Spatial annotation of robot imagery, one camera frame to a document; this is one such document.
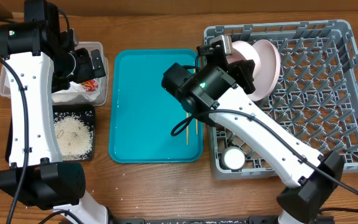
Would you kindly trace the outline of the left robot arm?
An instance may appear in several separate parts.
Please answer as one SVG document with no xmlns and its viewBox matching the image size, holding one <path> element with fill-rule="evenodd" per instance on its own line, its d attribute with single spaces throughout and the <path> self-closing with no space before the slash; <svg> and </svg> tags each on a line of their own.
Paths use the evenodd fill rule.
<svg viewBox="0 0 358 224">
<path fill-rule="evenodd" d="M 63 162 L 53 123 L 52 93 L 105 76 L 98 50 L 76 47 L 74 32 L 61 30 L 59 9 L 26 1 L 24 21 L 0 26 L 0 62 L 9 78 L 12 142 L 0 189 L 14 203 L 49 210 L 77 223 L 114 223 L 85 187 L 77 162 Z"/>
</svg>

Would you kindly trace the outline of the white napkin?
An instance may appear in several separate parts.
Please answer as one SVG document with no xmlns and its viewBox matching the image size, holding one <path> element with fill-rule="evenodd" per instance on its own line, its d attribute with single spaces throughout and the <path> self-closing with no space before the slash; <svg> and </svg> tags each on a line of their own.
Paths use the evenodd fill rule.
<svg viewBox="0 0 358 224">
<path fill-rule="evenodd" d="M 101 84 L 96 91 L 86 92 L 82 88 L 81 84 L 71 82 L 70 87 L 67 90 L 60 90 L 52 94 L 52 100 L 54 103 L 66 103 L 69 101 L 74 102 L 92 102 L 101 94 Z"/>
</svg>

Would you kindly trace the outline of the red sauce packet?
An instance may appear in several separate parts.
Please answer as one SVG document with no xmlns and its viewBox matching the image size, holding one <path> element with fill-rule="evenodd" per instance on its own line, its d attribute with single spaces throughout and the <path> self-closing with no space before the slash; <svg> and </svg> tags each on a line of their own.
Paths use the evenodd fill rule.
<svg viewBox="0 0 358 224">
<path fill-rule="evenodd" d="M 81 83 L 82 88 L 86 92 L 96 91 L 99 88 L 97 79 L 92 79 Z"/>
</svg>

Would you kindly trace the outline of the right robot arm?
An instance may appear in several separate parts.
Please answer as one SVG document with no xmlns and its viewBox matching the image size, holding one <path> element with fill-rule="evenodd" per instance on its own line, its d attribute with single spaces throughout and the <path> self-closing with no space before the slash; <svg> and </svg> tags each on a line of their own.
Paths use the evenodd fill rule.
<svg viewBox="0 0 358 224">
<path fill-rule="evenodd" d="M 260 155 L 285 184 L 277 197 L 279 223 L 311 223 L 341 179 L 344 163 L 301 142 L 265 114 L 257 102 L 269 96 L 280 75 L 280 54 L 270 41 L 250 44 L 219 35 L 198 47 L 202 68 L 174 63 L 162 87 L 190 118 L 221 125 Z"/>
</svg>

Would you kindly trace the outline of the large white plate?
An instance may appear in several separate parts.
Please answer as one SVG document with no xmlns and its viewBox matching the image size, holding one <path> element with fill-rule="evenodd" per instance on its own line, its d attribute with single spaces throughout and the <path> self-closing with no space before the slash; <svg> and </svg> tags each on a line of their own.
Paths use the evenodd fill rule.
<svg viewBox="0 0 358 224">
<path fill-rule="evenodd" d="M 254 78 L 255 91 L 248 97 L 252 101 L 263 100 L 273 92 L 280 75 L 280 54 L 276 46 L 268 40 L 259 40 L 253 48 L 260 58 L 260 69 Z"/>
</svg>

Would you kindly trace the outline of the small pink-white bowl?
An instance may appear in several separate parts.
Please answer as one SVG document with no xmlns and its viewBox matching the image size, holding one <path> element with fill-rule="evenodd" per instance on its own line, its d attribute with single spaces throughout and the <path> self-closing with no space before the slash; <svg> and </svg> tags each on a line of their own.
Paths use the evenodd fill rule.
<svg viewBox="0 0 358 224">
<path fill-rule="evenodd" d="M 252 45 L 250 45 L 248 42 L 244 41 L 235 41 L 232 43 L 233 52 L 231 55 L 227 56 L 227 62 L 228 64 L 240 61 L 240 60 L 253 60 L 255 63 L 254 71 L 252 74 L 253 79 L 255 80 L 260 72 L 261 68 L 261 61 L 260 57 L 256 51 L 256 49 L 253 48 Z"/>
</svg>

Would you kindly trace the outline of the white cup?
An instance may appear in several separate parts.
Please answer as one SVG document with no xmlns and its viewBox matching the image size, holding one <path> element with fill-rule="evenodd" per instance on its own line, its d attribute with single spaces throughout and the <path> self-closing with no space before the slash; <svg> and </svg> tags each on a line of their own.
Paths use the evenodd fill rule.
<svg viewBox="0 0 358 224">
<path fill-rule="evenodd" d="M 245 162 L 246 156 L 243 150 L 238 147 L 227 147 L 221 154 L 221 163 L 226 169 L 240 170 L 243 168 Z"/>
</svg>

